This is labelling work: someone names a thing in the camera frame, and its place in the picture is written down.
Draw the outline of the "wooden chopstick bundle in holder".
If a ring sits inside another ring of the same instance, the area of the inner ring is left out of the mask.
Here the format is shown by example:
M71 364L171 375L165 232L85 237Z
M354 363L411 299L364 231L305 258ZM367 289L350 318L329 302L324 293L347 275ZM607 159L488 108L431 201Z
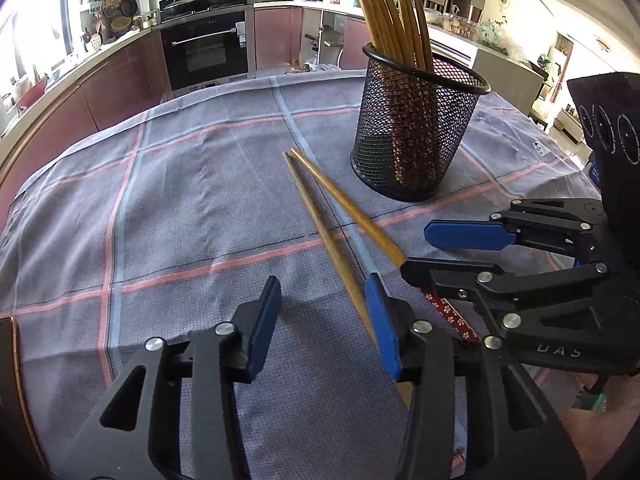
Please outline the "wooden chopstick bundle in holder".
M379 54L434 73L433 52L422 0L359 0Z

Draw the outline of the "black mesh utensil holder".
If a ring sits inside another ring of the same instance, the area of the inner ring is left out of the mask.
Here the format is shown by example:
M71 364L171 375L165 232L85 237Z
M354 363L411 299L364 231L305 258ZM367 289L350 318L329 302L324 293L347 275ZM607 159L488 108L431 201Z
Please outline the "black mesh utensil holder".
M373 47L368 58L350 164L373 191L405 203L435 194L454 159L485 78L440 54L424 72Z

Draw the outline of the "grey plaid tablecloth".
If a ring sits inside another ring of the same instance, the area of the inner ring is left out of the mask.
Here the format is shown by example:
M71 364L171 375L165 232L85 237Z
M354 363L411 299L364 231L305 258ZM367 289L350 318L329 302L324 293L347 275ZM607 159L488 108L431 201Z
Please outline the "grey plaid tablecloth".
M99 398L150 337L228 320L265 281L283 304L264 370L236 390L256 479L390 479L407 411L299 198L297 148L401 250L434 258L434 219L516 198L593 198L588 178L495 94L477 103L435 196L390 200L349 154L363 72L228 84L100 132L72 112L1 191L1 311L16 319L28 410L59 470Z

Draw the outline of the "black built-in oven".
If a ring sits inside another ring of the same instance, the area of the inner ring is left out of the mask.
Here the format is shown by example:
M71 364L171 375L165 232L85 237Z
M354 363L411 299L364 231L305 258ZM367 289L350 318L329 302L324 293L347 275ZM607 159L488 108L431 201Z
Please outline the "black built-in oven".
M171 89L246 75L246 11L206 14L160 31Z

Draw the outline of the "pink bowl on counter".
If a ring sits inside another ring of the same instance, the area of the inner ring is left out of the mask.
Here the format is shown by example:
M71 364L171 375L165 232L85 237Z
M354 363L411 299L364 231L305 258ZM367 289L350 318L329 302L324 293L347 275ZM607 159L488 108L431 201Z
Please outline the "pink bowl on counter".
M42 77L40 81L32 86L28 91L26 91L20 99L16 102L16 106L19 110L27 110L29 107L33 106L35 102L37 102L46 92L48 84L48 78Z

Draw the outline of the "wooden chopstick on table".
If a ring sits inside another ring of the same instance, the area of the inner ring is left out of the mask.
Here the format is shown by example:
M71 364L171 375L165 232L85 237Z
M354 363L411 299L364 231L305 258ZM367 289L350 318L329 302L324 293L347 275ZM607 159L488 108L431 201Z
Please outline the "wooden chopstick on table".
M371 323L371 319L367 310L366 300L364 300L363 292L361 290L359 282L356 279L355 272L347 263L346 259L342 256L340 248L338 248L337 245L336 237L330 233L329 228L326 226L326 222L324 222L319 207L316 205L311 197L310 192L307 190L303 177L300 175L300 171L297 169L297 164L302 164L298 162L292 155L286 154L286 152L287 151L283 153L283 157L285 159L286 166L288 166L288 170L290 170L290 174L294 180L298 194L302 199L312 222L314 222L314 226L318 230L320 240L322 240L322 244L324 248L326 248L326 252L328 253L333 263L334 269L343 282L349 299L352 300L352 305L358 313L360 321L363 322L363 326L366 329L367 334L374 343L375 347L378 347L378 341L376 340L373 325Z

